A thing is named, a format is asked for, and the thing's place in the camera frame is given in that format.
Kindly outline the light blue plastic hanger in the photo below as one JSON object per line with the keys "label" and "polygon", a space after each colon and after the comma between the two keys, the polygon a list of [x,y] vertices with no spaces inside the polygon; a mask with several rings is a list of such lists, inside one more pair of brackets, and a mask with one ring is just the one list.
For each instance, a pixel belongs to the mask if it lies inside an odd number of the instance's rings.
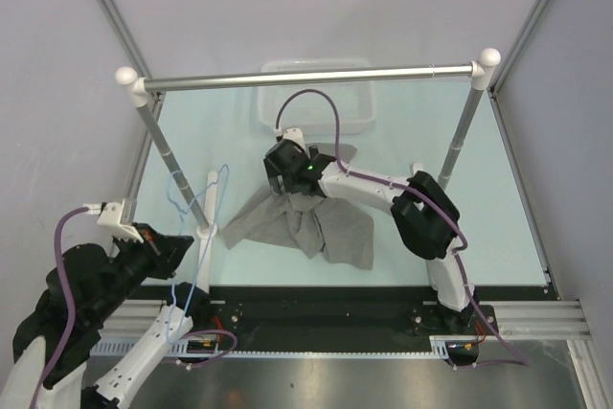
{"label": "light blue plastic hanger", "polygon": [[180,231],[183,231],[185,227],[188,212],[201,211],[207,219],[204,224],[199,222],[195,224],[193,234],[197,252],[193,256],[193,267],[188,280],[181,284],[172,282],[170,286],[167,318],[169,322],[166,325],[165,337],[171,345],[181,340],[189,331],[187,328],[189,319],[191,326],[195,325],[195,320],[188,316],[188,308],[196,306],[195,293],[209,293],[211,252],[213,238],[217,232],[217,212],[223,202],[229,175],[230,169],[227,164],[224,164],[219,170],[212,170],[208,173],[206,186],[199,193],[194,193],[190,187],[187,187],[185,206],[179,205],[172,197],[170,184],[167,184],[167,200],[176,208],[179,215]]}

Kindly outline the grey t shirt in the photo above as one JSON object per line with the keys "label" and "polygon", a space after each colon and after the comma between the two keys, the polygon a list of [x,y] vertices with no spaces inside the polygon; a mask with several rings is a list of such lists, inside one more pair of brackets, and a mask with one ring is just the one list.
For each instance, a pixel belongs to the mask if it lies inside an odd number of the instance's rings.
{"label": "grey t shirt", "polygon": [[243,240],[295,248],[312,259],[370,271],[375,261],[372,216],[345,199],[274,195],[259,187],[221,231],[227,248]]}

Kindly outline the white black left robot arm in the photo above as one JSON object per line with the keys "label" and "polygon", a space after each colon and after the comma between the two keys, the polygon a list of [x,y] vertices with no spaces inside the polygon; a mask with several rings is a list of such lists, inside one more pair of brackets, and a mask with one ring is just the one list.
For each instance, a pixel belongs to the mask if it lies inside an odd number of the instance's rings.
{"label": "white black left robot arm", "polygon": [[95,243],[60,255],[34,312],[16,330],[2,407],[127,408],[171,347],[189,331],[210,325],[208,295],[179,284],[124,358],[94,385],[81,386],[106,320],[145,279],[172,278],[193,245],[190,236],[165,236],[147,224],[135,229],[139,237],[118,240],[113,258]]}

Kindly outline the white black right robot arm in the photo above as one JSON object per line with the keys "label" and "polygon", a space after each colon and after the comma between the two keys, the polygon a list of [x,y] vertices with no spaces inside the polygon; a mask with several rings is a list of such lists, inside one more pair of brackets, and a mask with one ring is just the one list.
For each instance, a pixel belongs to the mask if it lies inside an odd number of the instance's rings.
{"label": "white black right robot arm", "polygon": [[344,199],[390,215],[404,246],[426,261],[437,294],[433,327],[464,333],[475,324],[474,285],[457,261],[467,248],[460,213],[430,174],[419,170],[394,179],[356,170],[317,147],[303,148],[286,138],[268,150],[263,164],[275,193]]}

